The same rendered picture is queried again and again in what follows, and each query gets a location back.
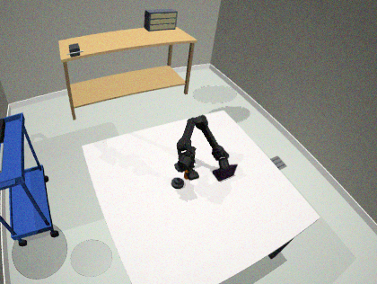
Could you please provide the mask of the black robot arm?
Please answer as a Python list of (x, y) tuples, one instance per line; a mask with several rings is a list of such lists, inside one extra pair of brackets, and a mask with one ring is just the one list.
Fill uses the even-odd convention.
[[(229, 154), (217, 143), (213, 133), (208, 127), (208, 120), (206, 116), (200, 115), (187, 120), (184, 133), (177, 143), (178, 157), (180, 157), (180, 160), (174, 164), (177, 172), (184, 173), (188, 170), (191, 162), (195, 160), (196, 148), (191, 145), (191, 136), (195, 126), (203, 132), (208, 143), (212, 147), (212, 155), (215, 160), (219, 162), (219, 170), (224, 170), (225, 168), (229, 167), (230, 165), (227, 159), (229, 158)], [(186, 152), (181, 153), (185, 150)]]

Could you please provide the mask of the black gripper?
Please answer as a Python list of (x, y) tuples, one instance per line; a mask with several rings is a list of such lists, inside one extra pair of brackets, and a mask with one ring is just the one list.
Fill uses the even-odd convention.
[(199, 179), (199, 174), (197, 173), (197, 171), (193, 170), (193, 168), (195, 168), (194, 166), (194, 163), (196, 161), (194, 160), (193, 162), (191, 162), (189, 168), (188, 168), (188, 173), (186, 173), (187, 177), (188, 177), (188, 180), (197, 180)]

